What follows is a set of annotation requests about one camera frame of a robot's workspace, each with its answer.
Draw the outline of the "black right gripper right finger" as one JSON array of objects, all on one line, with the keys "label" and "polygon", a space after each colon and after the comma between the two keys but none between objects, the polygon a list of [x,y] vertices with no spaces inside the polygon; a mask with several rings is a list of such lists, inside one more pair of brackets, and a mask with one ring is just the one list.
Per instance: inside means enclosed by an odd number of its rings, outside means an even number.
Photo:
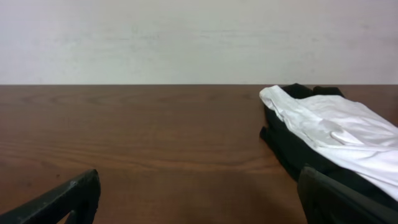
[{"label": "black right gripper right finger", "polygon": [[397,211],[304,167],[297,186],[308,223],[397,224]]}]

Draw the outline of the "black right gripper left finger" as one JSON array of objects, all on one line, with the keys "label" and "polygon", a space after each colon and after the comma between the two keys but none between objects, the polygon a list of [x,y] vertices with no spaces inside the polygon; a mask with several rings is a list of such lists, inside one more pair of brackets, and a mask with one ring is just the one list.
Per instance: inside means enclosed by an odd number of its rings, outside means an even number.
[{"label": "black right gripper left finger", "polygon": [[98,209],[101,184],[97,170],[88,170],[41,196],[1,215],[1,223],[92,224]]}]

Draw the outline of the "white t-shirt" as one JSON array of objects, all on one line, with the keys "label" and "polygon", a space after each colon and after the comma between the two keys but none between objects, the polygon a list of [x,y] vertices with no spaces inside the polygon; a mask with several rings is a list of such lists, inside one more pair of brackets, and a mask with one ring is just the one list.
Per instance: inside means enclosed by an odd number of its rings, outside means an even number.
[{"label": "white t-shirt", "polygon": [[313,151],[397,198],[396,126],[338,95],[296,99],[274,85],[259,97]]}]

